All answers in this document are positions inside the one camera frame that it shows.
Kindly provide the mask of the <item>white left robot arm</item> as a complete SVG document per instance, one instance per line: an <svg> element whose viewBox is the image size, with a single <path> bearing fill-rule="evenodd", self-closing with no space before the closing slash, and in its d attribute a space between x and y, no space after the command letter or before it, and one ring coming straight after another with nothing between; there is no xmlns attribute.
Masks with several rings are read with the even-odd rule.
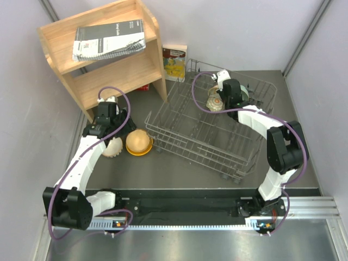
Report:
<svg viewBox="0 0 348 261"><path fill-rule="evenodd" d="M99 100L95 122L84 128L68 169L55 186L47 187L42 194L52 226L86 230L92 219L104 211L113 216L123 211L123 202L114 192L86 196L85 191L99 157L118 156L123 149L122 136L135 129L128 110L119 107L117 98Z"/></svg>

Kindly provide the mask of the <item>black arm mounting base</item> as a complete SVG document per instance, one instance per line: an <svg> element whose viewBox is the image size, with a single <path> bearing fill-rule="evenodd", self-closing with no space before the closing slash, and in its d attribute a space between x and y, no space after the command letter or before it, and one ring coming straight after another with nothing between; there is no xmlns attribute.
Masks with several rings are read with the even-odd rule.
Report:
<svg viewBox="0 0 348 261"><path fill-rule="evenodd" d="M282 199L268 212L241 213L250 207L256 189L114 189L115 207L106 216L132 218L133 226L244 225L259 216L275 223L285 214Z"/></svg>

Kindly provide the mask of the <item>yellow plastic bowl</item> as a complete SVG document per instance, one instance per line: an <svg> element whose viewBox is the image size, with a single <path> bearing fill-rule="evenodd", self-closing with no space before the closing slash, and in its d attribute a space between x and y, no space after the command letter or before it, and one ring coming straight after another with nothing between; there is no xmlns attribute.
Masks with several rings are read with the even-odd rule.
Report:
<svg viewBox="0 0 348 261"><path fill-rule="evenodd" d="M128 146L126 145L126 150L128 151L128 153L130 153L131 155L133 156L137 156L137 157L140 157L140 156L144 156L146 155L153 147L153 139L150 139L150 143L148 145L148 147L141 151L141 152L135 152L135 151L132 151L130 148L128 148Z"/></svg>

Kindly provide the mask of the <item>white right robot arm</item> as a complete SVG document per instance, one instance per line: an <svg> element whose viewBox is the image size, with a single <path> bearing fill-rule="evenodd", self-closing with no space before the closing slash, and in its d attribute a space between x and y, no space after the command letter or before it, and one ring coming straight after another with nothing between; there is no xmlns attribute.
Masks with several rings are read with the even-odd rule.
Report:
<svg viewBox="0 0 348 261"><path fill-rule="evenodd" d="M282 189L300 167L307 166L307 145L299 122L285 122L263 112L243 98L241 85L236 79L217 80L220 95L229 117L250 127L266 140L266 157L269 170L264 181L252 197L250 207L243 206L241 213L248 216L257 212L266 215L282 195Z"/></svg>

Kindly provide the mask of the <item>floral patterned ceramic bowl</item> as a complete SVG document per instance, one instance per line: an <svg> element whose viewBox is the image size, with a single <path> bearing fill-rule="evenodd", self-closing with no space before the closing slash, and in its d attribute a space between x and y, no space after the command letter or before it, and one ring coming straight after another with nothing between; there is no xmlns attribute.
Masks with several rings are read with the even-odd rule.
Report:
<svg viewBox="0 0 348 261"><path fill-rule="evenodd" d="M224 104L220 98L209 96L206 101L206 107L210 111L222 111L224 109Z"/></svg>

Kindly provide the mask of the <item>beige bird-pattern bowl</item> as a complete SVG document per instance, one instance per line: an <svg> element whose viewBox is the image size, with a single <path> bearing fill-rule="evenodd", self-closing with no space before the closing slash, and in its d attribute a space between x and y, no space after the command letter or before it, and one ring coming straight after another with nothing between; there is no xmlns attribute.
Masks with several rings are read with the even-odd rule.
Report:
<svg viewBox="0 0 348 261"><path fill-rule="evenodd" d="M150 145L150 137L143 129L136 129L126 137L126 145L133 152L143 152Z"/></svg>

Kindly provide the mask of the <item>grey wire dish rack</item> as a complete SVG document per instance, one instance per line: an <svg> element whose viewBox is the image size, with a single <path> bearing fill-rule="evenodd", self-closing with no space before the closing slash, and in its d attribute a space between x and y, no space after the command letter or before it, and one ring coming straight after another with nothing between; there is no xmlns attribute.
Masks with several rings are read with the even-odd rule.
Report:
<svg viewBox="0 0 348 261"><path fill-rule="evenodd" d="M216 85L202 71L216 73L220 67L190 59L185 79L176 80L167 101L150 112L145 127L160 152L169 152L191 163L217 172L222 178L239 184L247 176L269 168L266 141L250 127L237 123L227 114L208 114L208 91Z"/></svg>

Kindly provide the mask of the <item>black-white striped bowl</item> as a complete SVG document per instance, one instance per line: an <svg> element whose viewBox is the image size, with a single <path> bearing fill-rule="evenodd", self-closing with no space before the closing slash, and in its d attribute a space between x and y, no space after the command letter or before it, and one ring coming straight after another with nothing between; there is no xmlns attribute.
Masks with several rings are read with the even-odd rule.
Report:
<svg viewBox="0 0 348 261"><path fill-rule="evenodd" d="M113 158L118 156L123 149L123 141L121 138L113 138L109 141L109 144L103 151L102 155L108 158Z"/></svg>

